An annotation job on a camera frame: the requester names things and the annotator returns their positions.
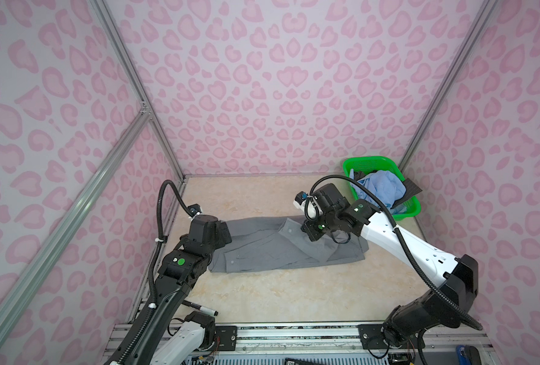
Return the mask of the grey long sleeve shirt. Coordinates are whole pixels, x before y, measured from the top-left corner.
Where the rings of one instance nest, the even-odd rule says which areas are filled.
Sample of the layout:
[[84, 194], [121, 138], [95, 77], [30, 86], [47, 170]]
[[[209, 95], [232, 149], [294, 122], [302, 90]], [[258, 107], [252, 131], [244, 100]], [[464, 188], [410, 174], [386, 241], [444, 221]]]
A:
[[266, 272], [336, 266], [365, 260], [369, 244], [340, 232], [316, 242], [302, 231], [303, 216], [228, 221], [232, 242], [214, 252], [213, 273]]

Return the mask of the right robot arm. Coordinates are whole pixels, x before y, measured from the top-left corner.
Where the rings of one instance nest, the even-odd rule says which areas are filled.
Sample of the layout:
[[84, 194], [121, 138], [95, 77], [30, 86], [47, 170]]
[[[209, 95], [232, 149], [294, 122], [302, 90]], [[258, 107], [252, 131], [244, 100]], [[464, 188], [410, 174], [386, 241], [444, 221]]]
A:
[[469, 313], [478, 296], [478, 263], [470, 255], [443, 252], [397, 225], [382, 202], [349, 202], [332, 183], [298, 193], [294, 205], [305, 215], [302, 230], [311, 241], [336, 232], [362, 238], [410, 266], [426, 284], [423, 295], [385, 319], [378, 336], [383, 344], [400, 348], [439, 325], [482, 329]]

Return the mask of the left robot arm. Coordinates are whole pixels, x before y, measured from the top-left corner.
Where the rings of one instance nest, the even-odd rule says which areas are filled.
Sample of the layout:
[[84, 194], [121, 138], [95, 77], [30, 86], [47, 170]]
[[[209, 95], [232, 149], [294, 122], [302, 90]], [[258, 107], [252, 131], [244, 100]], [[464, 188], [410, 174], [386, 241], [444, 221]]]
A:
[[149, 364], [173, 315], [189, 296], [214, 252], [232, 242], [225, 221], [199, 214], [179, 246], [165, 255], [148, 302], [107, 364]]

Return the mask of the green plastic basket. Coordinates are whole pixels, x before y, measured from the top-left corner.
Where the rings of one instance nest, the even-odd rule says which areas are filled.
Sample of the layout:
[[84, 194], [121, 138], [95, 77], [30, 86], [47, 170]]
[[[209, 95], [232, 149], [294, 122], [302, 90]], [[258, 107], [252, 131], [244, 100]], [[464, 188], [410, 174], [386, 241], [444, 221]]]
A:
[[344, 174], [361, 183], [382, 200], [397, 221], [420, 213], [416, 195], [422, 189], [404, 177], [396, 163], [382, 156], [348, 158], [342, 163]]

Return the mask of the light blue shirt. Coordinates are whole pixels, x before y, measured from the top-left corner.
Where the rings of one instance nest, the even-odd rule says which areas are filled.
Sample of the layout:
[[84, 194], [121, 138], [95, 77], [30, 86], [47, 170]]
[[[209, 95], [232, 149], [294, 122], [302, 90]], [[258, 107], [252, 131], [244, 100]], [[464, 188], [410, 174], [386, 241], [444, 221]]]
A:
[[365, 174], [351, 169], [349, 177], [373, 193], [391, 213], [404, 214], [407, 211], [403, 203], [393, 208], [393, 205], [406, 193], [405, 185], [393, 172], [374, 170], [372, 173]]

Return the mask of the black shirt in basket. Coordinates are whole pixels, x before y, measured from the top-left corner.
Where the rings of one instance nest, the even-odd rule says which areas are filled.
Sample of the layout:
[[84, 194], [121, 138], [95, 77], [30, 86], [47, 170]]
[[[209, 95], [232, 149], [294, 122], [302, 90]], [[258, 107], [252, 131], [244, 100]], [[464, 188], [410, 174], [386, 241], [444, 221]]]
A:
[[412, 182], [410, 179], [406, 179], [406, 180], [404, 180], [402, 182], [406, 187], [405, 196], [402, 199], [398, 200], [393, 205], [393, 208], [396, 208], [398, 205], [403, 203], [405, 205], [405, 207], [407, 208], [407, 211], [406, 211], [406, 213], [407, 213], [408, 212], [408, 202], [414, 196], [416, 196], [418, 193], [420, 193], [422, 191], [422, 189], [418, 185], [416, 185], [414, 182]]

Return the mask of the blue tool at edge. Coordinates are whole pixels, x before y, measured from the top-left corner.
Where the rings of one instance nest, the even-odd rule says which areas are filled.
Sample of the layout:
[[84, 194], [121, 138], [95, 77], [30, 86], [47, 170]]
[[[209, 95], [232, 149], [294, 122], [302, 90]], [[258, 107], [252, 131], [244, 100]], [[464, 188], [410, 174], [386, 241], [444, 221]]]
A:
[[459, 345], [456, 354], [459, 365], [482, 365], [480, 352], [475, 346]]

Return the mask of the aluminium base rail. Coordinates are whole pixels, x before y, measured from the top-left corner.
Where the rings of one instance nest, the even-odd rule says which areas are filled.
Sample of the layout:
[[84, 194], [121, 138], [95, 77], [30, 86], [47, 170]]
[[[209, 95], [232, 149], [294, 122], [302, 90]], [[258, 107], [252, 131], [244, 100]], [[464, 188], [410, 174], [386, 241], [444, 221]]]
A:
[[[365, 354], [360, 325], [370, 325], [378, 333], [388, 313], [397, 304], [389, 301], [350, 299], [350, 304], [314, 300], [310, 296], [294, 294], [283, 297], [245, 299], [238, 297], [223, 301], [221, 295], [204, 296], [192, 293], [187, 301], [217, 310], [216, 323], [234, 326], [235, 350], [221, 351], [229, 355], [281, 354]], [[130, 323], [116, 325], [103, 351], [101, 363], [108, 360], [131, 328]], [[461, 325], [459, 328], [437, 326], [427, 330], [424, 337], [425, 357], [429, 364], [458, 364], [456, 348], [470, 345], [478, 349], [481, 364], [502, 364], [496, 348], [485, 332]]]

